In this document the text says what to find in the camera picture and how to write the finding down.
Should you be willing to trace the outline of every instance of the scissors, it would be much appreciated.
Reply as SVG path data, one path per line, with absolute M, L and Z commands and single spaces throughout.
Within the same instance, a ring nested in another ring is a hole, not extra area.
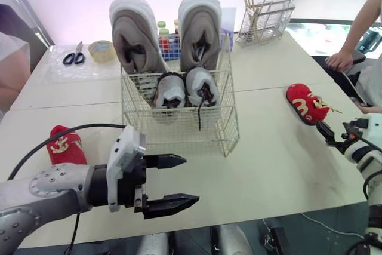
M 70 53 L 65 56 L 64 60 L 62 61 L 65 65 L 71 65 L 73 62 L 74 64 L 81 64 L 85 61 L 85 56 L 81 53 L 82 50 L 82 41 L 78 43 L 76 51 L 73 53 Z

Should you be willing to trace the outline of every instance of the gray sneaker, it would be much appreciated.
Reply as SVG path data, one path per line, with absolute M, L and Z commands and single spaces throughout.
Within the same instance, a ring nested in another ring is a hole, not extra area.
M 159 49 L 155 16 L 145 0 L 114 0 L 109 8 L 113 46 L 127 74 L 169 71 Z M 155 77 L 131 78 L 151 105 L 156 90 Z
M 182 0 L 179 6 L 180 69 L 215 70 L 220 50 L 219 0 Z

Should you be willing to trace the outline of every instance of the person's hand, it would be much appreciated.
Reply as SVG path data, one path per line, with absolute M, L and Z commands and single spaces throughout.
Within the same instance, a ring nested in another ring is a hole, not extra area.
M 373 106 L 373 107 L 362 107 L 357 106 L 362 113 L 382 113 L 382 107 Z
M 333 54 L 326 63 L 330 69 L 343 72 L 353 64 L 353 56 L 347 51 L 340 51 Z

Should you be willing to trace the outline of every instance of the shoelace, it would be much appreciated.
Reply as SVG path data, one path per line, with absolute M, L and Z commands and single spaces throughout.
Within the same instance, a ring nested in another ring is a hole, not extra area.
M 315 104 L 315 108 L 317 108 L 317 109 L 323 109 L 323 108 L 328 107 L 328 108 L 330 108 L 330 110 L 332 112 L 342 113 L 341 111 L 336 110 L 333 107 L 329 106 L 328 104 L 324 103 L 320 98 L 318 98 L 318 101 L 313 100 L 313 104 Z
M 198 91 L 198 96 L 202 98 L 201 103 L 198 107 L 198 124 L 199 124 L 199 131 L 201 130 L 201 107 L 204 103 L 204 101 L 207 101 L 208 104 L 205 105 L 206 107 L 212 107 L 215 106 L 216 102 L 211 102 L 214 98 L 214 95 L 211 93 L 210 88 L 207 84 L 204 84 L 202 88 Z

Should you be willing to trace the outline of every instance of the tape roll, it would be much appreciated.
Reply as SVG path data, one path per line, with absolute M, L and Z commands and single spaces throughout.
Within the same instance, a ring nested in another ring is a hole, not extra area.
M 113 60 L 116 56 L 113 44 L 110 41 L 97 41 L 88 47 L 90 55 L 94 61 L 104 63 Z

